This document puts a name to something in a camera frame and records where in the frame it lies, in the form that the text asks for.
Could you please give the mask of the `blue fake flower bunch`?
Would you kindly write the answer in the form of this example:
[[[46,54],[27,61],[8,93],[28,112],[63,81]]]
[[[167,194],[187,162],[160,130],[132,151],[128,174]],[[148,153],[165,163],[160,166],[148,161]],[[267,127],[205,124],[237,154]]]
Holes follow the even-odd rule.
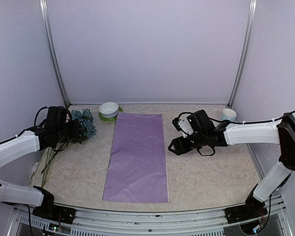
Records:
[[[73,119],[76,119],[79,122],[81,127],[80,133],[77,138],[66,139],[63,142],[60,142],[58,147],[51,148],[51,151],[48,151],[45,167],[41,171],[41,187],[46,185],[47,175],[51,167],[51,163],[58,153],[64,151],[69,146],[69,144],[82,144],[83,141],[90,139],[96,134],[96,129],[93,124],[94,117],[89,109],[83,109],[82,112],[78,110],[72,110],[71,116]]]

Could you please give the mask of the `purple wrapping paper sheet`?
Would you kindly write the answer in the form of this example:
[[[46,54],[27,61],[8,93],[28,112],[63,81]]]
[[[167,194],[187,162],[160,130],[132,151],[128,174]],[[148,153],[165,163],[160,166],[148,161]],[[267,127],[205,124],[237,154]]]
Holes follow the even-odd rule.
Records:
[[[103,200],[167,203],[167,165],[161,114],[118,114]]]

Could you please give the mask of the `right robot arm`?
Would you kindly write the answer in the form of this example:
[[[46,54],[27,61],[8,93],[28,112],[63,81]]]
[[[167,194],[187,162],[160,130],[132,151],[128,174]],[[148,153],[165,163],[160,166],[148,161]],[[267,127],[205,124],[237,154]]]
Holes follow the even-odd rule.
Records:
[[[293,112],[279,118],[253,122],[234,122],[210,118],[205,110],[186,112],[186,120],[173,119],[172,124],[182,136],[171,141],[168,150],[176,155],[203,147],[227,147],[237,144],[276,144],[280,146],[278,162],[250,192],[245,203],[233,209],[252,218],[264,208],[264,202],[282,187],[295,172],[295,117]]]

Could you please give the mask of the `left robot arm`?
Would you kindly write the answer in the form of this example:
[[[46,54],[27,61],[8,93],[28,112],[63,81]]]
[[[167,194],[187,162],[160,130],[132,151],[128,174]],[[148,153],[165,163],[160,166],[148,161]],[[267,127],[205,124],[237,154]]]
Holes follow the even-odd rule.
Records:
[[[0,168],[31,153],[67,144],[82,134],[82,127],[71,112],[62,106],[46,107],[46,118],[35,122],[16,136],[0,142]],[[0,180],[0,202],[29,205],[39,208],[46,217],[53,219],[59,214],[54,196],[40,187],[25,187]]]

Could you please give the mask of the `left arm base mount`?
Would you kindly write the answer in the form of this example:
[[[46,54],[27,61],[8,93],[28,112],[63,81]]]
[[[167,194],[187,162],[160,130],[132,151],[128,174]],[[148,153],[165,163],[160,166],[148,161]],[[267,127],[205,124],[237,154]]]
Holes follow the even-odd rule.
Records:
[[[76,210],[70,207],[53,205],[52,207],[35,207],[33,215],[59,223],[73,224]]]

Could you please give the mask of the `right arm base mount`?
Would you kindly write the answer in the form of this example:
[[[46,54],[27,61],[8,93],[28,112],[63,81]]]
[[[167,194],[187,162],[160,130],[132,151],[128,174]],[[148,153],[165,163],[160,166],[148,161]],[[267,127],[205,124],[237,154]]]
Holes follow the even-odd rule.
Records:
[[[268,211],[265,206],[262,206],[259,210],[255,210],[246,205],[233,206],[225,209],[228,224],[258,218],[267,214]]]

